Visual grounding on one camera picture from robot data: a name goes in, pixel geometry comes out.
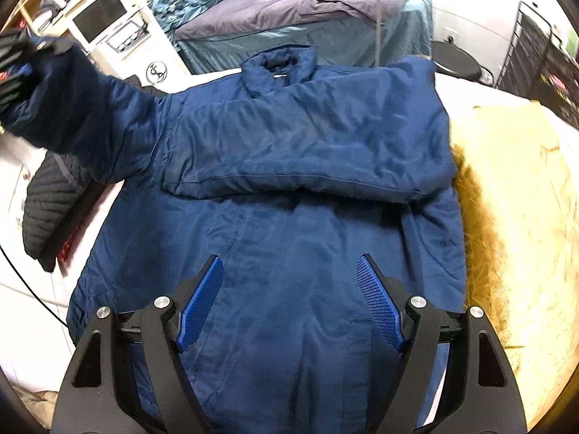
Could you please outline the navy blue padded jacket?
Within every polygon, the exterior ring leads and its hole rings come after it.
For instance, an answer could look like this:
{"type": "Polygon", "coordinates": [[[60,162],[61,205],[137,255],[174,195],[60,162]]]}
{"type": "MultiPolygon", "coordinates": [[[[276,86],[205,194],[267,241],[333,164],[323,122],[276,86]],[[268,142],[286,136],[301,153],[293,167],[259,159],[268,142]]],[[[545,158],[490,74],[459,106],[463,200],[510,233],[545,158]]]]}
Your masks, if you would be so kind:
{"type": "Polygon", "coordinates": [[[12,134],[121,183],[70,299],[73,341],[108,306],[172,293],[211,255],[224,282],[182,364],[222,433],[361,433],[398,357],[355,265],[462,308],[463,228],[430,60],[321,66],[282,47],[163,98],[75,47],[41,55],[1,115],[12,134]]]}

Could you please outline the white appliance with panel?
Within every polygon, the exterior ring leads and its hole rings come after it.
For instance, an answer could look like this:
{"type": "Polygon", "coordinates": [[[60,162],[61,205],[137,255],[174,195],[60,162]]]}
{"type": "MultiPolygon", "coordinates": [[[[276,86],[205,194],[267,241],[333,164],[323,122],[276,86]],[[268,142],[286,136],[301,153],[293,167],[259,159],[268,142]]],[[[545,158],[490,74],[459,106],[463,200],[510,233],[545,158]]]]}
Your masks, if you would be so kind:
{"type": "Polygon", "coordinates": [[[136,76],[167,93],[189,83],[189,70],[146,6],[127,0],[85,0],[67,16],[68,31],[110,76],[136,76]]]}

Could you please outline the pink polka dot bedsheet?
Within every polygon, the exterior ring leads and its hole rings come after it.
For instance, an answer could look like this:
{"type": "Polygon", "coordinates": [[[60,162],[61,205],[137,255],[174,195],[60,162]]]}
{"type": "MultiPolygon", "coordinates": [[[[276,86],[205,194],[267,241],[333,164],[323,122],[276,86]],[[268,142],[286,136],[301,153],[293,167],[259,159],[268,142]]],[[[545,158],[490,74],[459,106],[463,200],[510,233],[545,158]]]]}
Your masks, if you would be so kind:
{"type": "MultiPolygon", "coordinates": [[[[529,363],[526,375],[541,370],[540,379],[547,383],[542,392],[554,394],[578,361],[578,254],[571,248],[578,236],[578,132],[549,109],[543,115],[557,137],[551,150],[559,162],[546,177],[560,191],[555,204],[542,211],[561,218],[561,256],[571,268],[552,275],[541,272],[537,285],[500,284],[483,307],[512,306],[503,319],[510,326],[510,350],[529,363]]],[[[43,157],[43,150],[2,134],[1,244],[7,254],[1,259],[1,365],[11,381],[32,392],[60,386],[73,352],[61,322],[89,251],[122,190],[119,184],[107,187],[90,212],[70,274],[47,273],[25,253],[20,226],[26,187],[43,157]]]]}

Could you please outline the black quilted jacket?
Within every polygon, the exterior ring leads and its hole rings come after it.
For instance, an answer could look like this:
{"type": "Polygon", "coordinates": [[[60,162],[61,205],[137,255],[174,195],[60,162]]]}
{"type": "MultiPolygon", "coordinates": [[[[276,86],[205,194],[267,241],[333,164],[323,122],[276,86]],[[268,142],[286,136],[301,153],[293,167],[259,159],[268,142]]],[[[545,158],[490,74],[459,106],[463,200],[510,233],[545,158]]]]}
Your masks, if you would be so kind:
{"type": "Polygon", "coordinates": [[[59,255],[74,238],[111,181],[102,182],[72,155],[51,151],[26,187],[22,244],[45,272],[55,271],[59,255]]]}

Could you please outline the grey blue quilt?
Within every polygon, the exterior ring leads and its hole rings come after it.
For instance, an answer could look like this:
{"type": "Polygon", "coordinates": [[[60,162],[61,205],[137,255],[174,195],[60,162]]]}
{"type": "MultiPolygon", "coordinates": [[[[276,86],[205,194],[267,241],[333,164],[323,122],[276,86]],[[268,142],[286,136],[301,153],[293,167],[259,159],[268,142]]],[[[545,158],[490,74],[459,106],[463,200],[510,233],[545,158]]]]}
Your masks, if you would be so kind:
{"type": "Polygon", "coordinates": [[[194,75],[235,69],[282,45],[308,45],[322,65],[386,66],[432,53],[431,0],[149,0],[194,75]]]}

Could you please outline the mustard yellow garment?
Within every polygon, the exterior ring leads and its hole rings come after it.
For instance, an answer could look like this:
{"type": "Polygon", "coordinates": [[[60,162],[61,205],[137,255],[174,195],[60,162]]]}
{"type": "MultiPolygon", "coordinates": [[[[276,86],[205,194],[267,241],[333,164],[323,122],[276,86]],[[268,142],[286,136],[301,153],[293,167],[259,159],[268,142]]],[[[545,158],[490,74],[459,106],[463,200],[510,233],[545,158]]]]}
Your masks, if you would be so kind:
{"type": "Polygon", "coordinates": [[[536,102],[452,116],[451,151],[465,302],[492,322],[534,427],[578,364],[578,194],[536,102]]]}

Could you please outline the black round stool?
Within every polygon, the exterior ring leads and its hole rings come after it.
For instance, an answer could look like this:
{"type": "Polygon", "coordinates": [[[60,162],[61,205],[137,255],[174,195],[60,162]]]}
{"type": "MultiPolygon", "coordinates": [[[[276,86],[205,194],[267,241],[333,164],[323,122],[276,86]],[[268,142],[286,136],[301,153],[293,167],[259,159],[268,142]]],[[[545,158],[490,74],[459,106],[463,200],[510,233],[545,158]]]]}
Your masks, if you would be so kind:
{"type": "Polygon", "coordinates": [[[477,81],[482,75],[482,68],[476,59],[453,43],[432,41],[432,60],[436,72],[443,75],[477,81]]]}

